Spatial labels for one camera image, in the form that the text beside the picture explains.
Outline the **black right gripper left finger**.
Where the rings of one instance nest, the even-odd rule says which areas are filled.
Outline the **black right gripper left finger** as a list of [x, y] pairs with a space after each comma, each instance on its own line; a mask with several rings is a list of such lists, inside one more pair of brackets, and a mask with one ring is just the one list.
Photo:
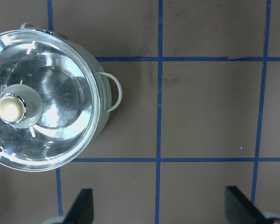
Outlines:
[[94, 220], [92, 189], [82, 189], [65, 216], [64, 224], [92, 224]]

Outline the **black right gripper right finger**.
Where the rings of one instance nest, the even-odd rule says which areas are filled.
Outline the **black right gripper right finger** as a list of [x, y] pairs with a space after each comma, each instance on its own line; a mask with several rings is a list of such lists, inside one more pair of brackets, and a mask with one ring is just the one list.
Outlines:
[[225, 187], [224, 215], [229, 224], [271, 223], [236, 186]]

